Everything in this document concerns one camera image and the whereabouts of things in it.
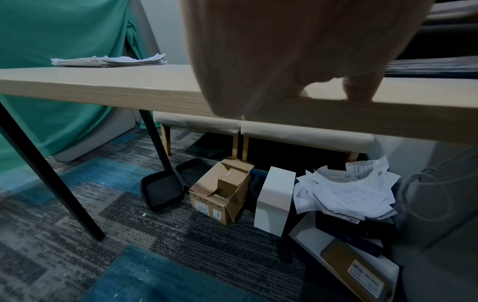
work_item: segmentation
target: black metal table leg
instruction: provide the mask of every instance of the black metal table leg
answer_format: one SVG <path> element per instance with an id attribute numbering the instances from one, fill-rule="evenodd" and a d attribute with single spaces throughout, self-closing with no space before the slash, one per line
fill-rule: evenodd
<path id="1" fill-rule="evenodd" d="M 38 151 L 28 136 L 21 130 L 20 126 L 18 126 L 1 102 L 0 133 L 88 233 L 98 241 L 103 240 L 105 234 L 81 206 L 53 168 L 43 158 L 40 151 Z"/>
<path id="2" fill-rule="evenodd" d="M 151 113 L 147 110 L 140 110 L 139 113 L 141 114 L 144 125 L 146 125 L 146 129 L 148 130 L 148 134 L 153 141 L 154 148 L 156 148 L 156 152 L 158 152 L 161 164 L 163 164 L 165 170 L 172 169 L 171 163 L 169 162 L 168 155 L 164 150 L 163 143 L 161 142 L 161 138 L 159 137 L 159 133 L 156 129 L 156 125 L 154 124 Z"/>

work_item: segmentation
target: carpet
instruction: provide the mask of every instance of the carpet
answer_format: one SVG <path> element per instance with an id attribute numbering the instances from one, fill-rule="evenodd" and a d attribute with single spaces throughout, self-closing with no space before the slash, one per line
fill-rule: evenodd
<path id="1" fill-rule="evenodd" d="M 49 162 L 60 174 L 89 161 L 163 170 L 146 130 L 125 135 L 72 163 Z M 173 167 L 195 157 L 213 165 L 231 153 L 230 136 L 172 129 L 171 141 Z M 32 204 L 0 189 L 0 301 L 78 301 L 129 245 L 264 300 L 358 301 L 292 240 L 254 228 L 253 202 L 225 227 L 194 211 L 189 195 L 153 213 L 134 188 L 101 175 L 81 177 L 70 189 L 107 235 L 102 242 L 57 199 Z"/>
<path id="2" fill-rule="evenodd" d="M 93 284 L 81 302 L 131 301 L 262 300 L 246 291 L 130 245 Z"/>

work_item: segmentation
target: green curtain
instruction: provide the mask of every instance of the green curtain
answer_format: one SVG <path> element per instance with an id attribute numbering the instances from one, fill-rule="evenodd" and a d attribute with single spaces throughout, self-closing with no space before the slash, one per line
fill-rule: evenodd
<path id="1" fill-rule="evenodd" d="M 51 67 L 50 58 L 118 57 L 126 38 L 141 54 L 127 0 L 2 1 L 0 20 L 0 68 Z M 81 140 L 112 110 L 11 96 L 0 101 L 44 156 Z M 23 163 L 0 135 L 0 171 Z"/>

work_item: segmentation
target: patterned carpet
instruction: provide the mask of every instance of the patterned carpet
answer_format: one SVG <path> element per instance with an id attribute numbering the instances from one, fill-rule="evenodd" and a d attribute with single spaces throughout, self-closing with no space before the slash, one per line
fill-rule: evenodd
<path id="1" fill-rule="evenodd" d="M 172 166 L 194 157 L 214 164 L 230 154 L 231 137 L 208 136 L 171 130 Z M 73 163 L 50 164 L 61 173 L 96 157 L 162 170 L 149 136 L 139 129 Z M 152 213 L 134 191 L 108 184 L 81 181 L 71 187 L 107 235 L 103 242 L 94 241 L 56 199 L 32 205 L 0 191 L 0 301 L 77 301 L 131 244 L 262 299 L 357 301 L 290 239 L 254 228 L 248 210 L 254 204 L 224 227 L 193 211 L 189 195 Z"/>

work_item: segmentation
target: white paper pile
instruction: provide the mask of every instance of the white paper pile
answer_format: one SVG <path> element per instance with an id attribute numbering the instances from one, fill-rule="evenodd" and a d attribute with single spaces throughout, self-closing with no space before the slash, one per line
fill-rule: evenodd
<path id="1" fill-rule="evenodd" d="M 166 54 L 156 54 L 147 59 L 133 59 L 130 57 L 109 58 L 104 56 L 101 58 L 79 58 L 79 59 L 51 59 L 51 64 L 62 67 L 126 67 L 126 66 L 142 66 L 142 65 L 161 65 L 166 64 L 163 57 Z"/>
<path id="2" fill-rule="evenodd" d="M 298 177 L 294 188 L 297 213 L 319 210 L 353 223 L 397 214 L 390 206 L 395 203 L 391 188 L 400 176 L 387 171 L 386 157 L 347 163 L 346 168 L 337 171 L 323 166 Z"/>

